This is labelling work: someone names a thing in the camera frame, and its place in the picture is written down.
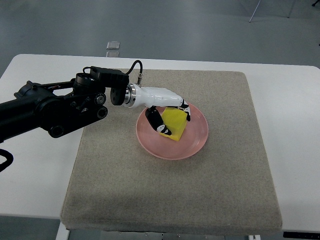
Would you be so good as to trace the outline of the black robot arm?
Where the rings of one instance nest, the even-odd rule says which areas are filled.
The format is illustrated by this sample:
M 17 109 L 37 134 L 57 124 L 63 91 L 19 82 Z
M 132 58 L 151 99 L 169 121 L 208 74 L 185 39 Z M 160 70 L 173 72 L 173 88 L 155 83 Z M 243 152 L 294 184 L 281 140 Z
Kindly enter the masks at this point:
M 113 105 L 124 103 L 129 75 L 117 69 L 89 67 L 70 81 L 39 84 L 27 81 L 15 99 L 0 105 L 0 141 L 36 128 L 59 138 L 108 114 L 104 106 L 110 88 Z

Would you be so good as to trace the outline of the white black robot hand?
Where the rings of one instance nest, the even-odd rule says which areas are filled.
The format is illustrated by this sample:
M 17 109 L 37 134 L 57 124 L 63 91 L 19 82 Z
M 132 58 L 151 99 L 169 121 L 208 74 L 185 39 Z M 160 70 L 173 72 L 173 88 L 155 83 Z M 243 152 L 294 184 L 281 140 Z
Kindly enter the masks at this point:
M 170 136 L 172 132 L 165 125 L 157 107 L 176 108 L 186 113 L 188 122 L 191 120 L 191 110 L 188 103 L 180 95 L 166 88 L 140 87 L 131 83 L 127 86 L 122 105 L 128 108 L 145 106 L 147 108 L 145 116 L 153 130 L 166 136 Z

